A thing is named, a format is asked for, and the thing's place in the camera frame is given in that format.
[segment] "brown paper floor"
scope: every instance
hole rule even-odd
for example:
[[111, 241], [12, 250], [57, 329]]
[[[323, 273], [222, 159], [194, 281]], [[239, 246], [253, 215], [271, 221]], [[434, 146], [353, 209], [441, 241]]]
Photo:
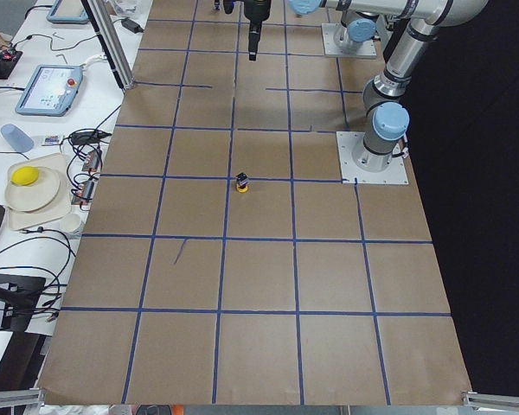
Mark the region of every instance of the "brown paper floor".
[[459, 403], [469, 379], [411, 167], [406, 187], [339, 182], [335, 131], [362, 128], [381, 60], [323, 57], [335, 14], [274, 1], [250, 62], [239, 9], [153, 4], [47, 402]]

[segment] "tablet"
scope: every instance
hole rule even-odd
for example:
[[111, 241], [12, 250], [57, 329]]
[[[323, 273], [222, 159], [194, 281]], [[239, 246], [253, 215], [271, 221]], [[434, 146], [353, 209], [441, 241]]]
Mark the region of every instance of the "tablet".
[[17, 103], [16, 112], [60, 117], [71, 107], [82, 81], [82, 67], [39, 65]]
[[55, 0], [46, 16], [51, 23], [85, 24], [88, 16], [80, 0]]

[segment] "small figurine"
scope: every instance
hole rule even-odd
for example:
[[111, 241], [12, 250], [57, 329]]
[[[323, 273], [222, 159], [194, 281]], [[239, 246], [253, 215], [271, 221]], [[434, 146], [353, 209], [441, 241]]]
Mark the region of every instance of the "small figurine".
[[248, 191], [248, 182], [246, 173], [240, 173], [236, 176], [236, 190], [239, 193], [246, 193]]

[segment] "blue cup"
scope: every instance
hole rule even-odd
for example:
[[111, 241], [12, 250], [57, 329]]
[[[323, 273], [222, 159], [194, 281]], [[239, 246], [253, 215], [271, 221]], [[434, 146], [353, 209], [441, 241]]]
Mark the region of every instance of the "blue cup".
[[18, 153], [24, 153], [33, 148], [35, 143], [23, 130], [13, 124], [5, 124], [0, 129], [2, 136]]

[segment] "touchscreen display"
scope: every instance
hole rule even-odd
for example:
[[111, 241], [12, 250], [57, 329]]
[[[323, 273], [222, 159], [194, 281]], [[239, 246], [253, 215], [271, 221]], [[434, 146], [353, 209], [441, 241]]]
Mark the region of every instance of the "touchscreen display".
[[67, 80], [73, 77], [73, 69], [43, 67], [35, 77], [23, 108], [36, 110], [57, 109], [67, 90]]

